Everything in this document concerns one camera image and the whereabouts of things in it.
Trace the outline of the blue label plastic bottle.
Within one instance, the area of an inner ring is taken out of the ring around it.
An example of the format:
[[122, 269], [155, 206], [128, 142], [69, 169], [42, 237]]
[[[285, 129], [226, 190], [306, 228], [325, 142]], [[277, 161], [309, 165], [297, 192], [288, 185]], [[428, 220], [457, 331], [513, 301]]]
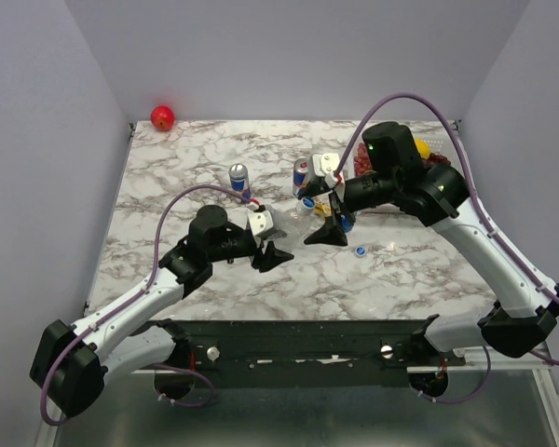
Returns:
[[349, 233], [353, 229], [353, 226], [354, 226], [354, 222], [349, 220], [346, 216], [341, 217], [341, 224], [342, 224], [343, 231], [345, 233]]

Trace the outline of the clear plastic bottle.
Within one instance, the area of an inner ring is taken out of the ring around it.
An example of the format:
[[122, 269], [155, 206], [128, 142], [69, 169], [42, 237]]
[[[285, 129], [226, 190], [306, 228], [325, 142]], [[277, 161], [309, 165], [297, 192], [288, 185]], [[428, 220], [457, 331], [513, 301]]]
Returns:
[[314, 211], [304, 209], [300, 200], [289, 210], [269, 209], [273, 215], [275, 229], [279, 231], [272, 240], [276, 247], [283, 251], [292, 252], [301, 245], [315, 220]]

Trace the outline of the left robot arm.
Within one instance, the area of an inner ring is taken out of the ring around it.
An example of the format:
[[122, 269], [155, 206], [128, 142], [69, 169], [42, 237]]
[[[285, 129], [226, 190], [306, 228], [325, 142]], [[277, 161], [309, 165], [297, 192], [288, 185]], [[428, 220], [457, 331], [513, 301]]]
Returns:
[[188, 346], [163, 327], [137, 330], [152, 316], [178, 303], [211, 278], [216, 262], [248, 258], [260, 273], [292, 260], [292, 219], [269, 206], [250, 204], [245, 226], [229, 222], [216, 205], [200, 208], [187, 235], [165, 254], [156, 253], [150, 274], [112, 303], [72, 324], [57, 319], [41, 335], [30, 377], [41, 389], [40, 413], [53, 402], [64, 419], [84, 412], [116, 373], [144, 366], [181, 366]]

